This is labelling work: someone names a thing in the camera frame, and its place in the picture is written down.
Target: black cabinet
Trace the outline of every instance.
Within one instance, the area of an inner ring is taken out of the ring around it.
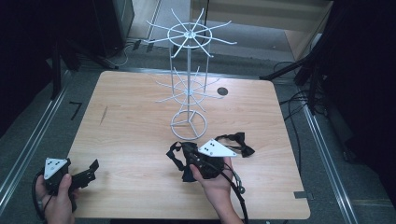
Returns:
[[[396,204],[396,5],[356,1],[338,7],[347,7],[347,14],[320,65],[324,89],[350,130],[345,147],[378,173]]]

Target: cord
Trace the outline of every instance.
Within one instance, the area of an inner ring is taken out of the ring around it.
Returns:
[[[37,213],[38,217],[42,221],[45,221],[46,217],[44,215],[44,211],[41,211],[40,206],[38,205],[37,197],[35,195],[35,184],[37,183],[38,177],[43,175],[43,174],[44,174],[44,168],[41,171],[37,172],[37,174],[35,174],[35,177],[34,177],[33,183],[32,183],[32,199],[33,199],[33,205],[35,206],[35,212]]]
[[[131,46],[133,46],[133,44],[131,44],[131,45],[128,45],[128,46],[125,46],[125,48],[123,49],[123,52],[124,52],[124,56],[125,56],[125,62],[123,62],[123,63],[113,63],[113,62],[111,62],[109,59],[105,59],[108,63],[111,63],[111,64],[113,64],[114,66],[123,66],[123,65],[125,65],[125,64],[127,64],[128,63],[128,59],[129,59],[129,57],[128,57],[128,55],[126,54],[126,50],[129,48],[129,47],[131,47]]]
[[[208,165],[208,166],[210,166],[210,167],[212,167],[215,170],[218,170],[220,172],[220,174],[222,176],[224,176],[224,178],[230,183],[231,188],[233,189],[233,192],[235,193],[236,197],[238,198],[238,200],[239,200],[239,202],[241,204],[242,212],[244,214],[244,220],[245,220],[244,222],[245,222],[245,224],[248,224],[248,210],[247,210],[246,205],[245,205],[245,199],[242,197],[241,193],[239,192],[239,188],[230,179],[230,177],[228,177],[226,174],[224,174],[224,172],[219,170],[216,166],[214,166],[214,165],[212,165],[212,164],[210,164],[209,162],[206,162],[206,161],[203,161],[203,163]],[[228,164],[226,164],[226,165],[233,172],[233,175],[236,178],[236,172]]]

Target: finger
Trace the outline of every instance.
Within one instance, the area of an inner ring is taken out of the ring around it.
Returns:
[[[203,180],[201,172],[199,172],[198,167],[196,167],[194,164],[190,164],[190,169],[192,171],[192,175],[194,176],[194,178],[196,180],[198,180],[199,182],[201,182],[201,180]]]
[[[40,175],[35,182],[35,194],[39,200],[42,200],[43,197],[47,194],[46,185],[44,182],[44,176]]]
[[[224,163],[226,163],[228,166],[230,166],[230,168],[233,168],[230,157],[224,157]]]
[[[72,184],[72,176],[70,174],[64,175],[58,190],[58,199],[65,200],[69,198],[69,188]]]
[[[78,199],[78,197],[79,197],[79,190],[78,190],[78,189],[73,190],[72,195],[73,195],[73,198],[74,198],[74,199]]]

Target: black velcro strap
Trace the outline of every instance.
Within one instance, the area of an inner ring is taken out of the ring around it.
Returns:
[[[236,143],[238,143],[241,147],[232,147],[232,146],[228,146],[228,147],[241,150],[243,158],[248,157],[255,152],[253,148],[245,144],[245,133],[224,134],[216,137],[215,140],[218,141],[220,138],[228,138],[231,141],[235,141]]]
[[[182,144],[179,142],[175,142],[172,146],[170,146],[169,151],[166,153],[166,156],[168,156],[169,159],[171,159],[174,162],[174,164],[177,166],[179,171],[184,171],[183,176],[181,177],[183,179],[183,182],[194,182],[196,180],[192,175],[190,163],[186,161],[186,165],[183,165],[183,162],[176,159],[175,154],[173,152],[174,150],[180,151],[181,148],[182,148]]]
[[[181,162],[180,160],[176,159],[175,153],[173,153],[174,150],[180,151],[181,147],[177,147],[176,146],[177,143],[179,143],[179,142],[175,142],[172,146],[170,146],[169,151],[166,152],[166,156],[168,156],[169,159],[171,159],[175,163],[175,165],[177,166],[179,171],[183,171],[185,169],[185,167],[183,165],[183,162]]]

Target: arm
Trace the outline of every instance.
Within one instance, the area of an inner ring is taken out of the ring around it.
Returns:
[[[224,162],[231,166],[231,159],[224,158]],[[201,173],[195,165],[190,165],[194,178],[201,183],[204,188],[206,198],[215,208],[222,223],[243,223],[241,218],[236,214],[231,203],[230,192],[231,185],[222,175],[213,179],[203,179]],[[233,173],[230,170],[224,169],[230,179],[233,179]]]
[[[45,207],[45,216],[49,224],[75,223],[75,218],[72,213],[72,204],[68,196],[71,184],[71,175],[64,175],[59,186],[58,196],[50,196],[47,193],[43,175],[37,179],[35,194],[38,199],[41,199]]]

